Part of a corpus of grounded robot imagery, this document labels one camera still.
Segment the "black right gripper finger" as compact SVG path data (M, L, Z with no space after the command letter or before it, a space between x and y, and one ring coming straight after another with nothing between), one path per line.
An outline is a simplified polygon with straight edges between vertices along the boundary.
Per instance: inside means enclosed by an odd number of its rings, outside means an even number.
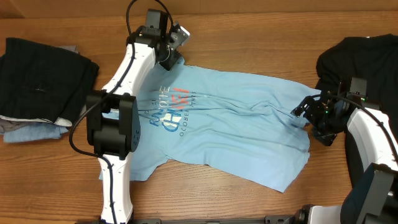
M290 114L294 115L295 117L300 117L304 113L306 113L311 106L310 101L302 101L297 107L295 107Z
M337 134L335 133L325 133L322 131L319 131L316 127L312 128L312 135L313 137L322 143L324 146L331 146L337 137Z

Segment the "light blue printed t-shirt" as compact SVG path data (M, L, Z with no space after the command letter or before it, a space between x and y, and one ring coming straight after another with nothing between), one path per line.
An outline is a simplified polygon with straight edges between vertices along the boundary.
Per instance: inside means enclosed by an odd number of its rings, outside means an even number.
M306 165L307 120L292 110L316 89L280 78L177 62L156 65L137 98L141 138L131 180L173 159L284 192Z

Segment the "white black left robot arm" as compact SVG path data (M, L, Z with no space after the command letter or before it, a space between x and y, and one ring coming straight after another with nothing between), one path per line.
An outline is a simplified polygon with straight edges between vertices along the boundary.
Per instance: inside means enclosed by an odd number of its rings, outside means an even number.
M87 97L87 141L99 160L103 183L99 223L133 222L129 170L141 136L137 96L156 64L166 70L174 66L181 56L177 49L189 36L167 9L149 9L146 23L129 32L125 56L112 79Z

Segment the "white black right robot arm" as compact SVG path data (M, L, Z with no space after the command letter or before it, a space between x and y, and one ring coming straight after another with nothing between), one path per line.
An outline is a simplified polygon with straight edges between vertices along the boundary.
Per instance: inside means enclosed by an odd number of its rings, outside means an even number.
M388 115L368 100L366 87L366 80L352 78L335 93L306 96L292 110L325 146L345 133L352 189L342 205L305 205L286 223L397 223L397 141Z

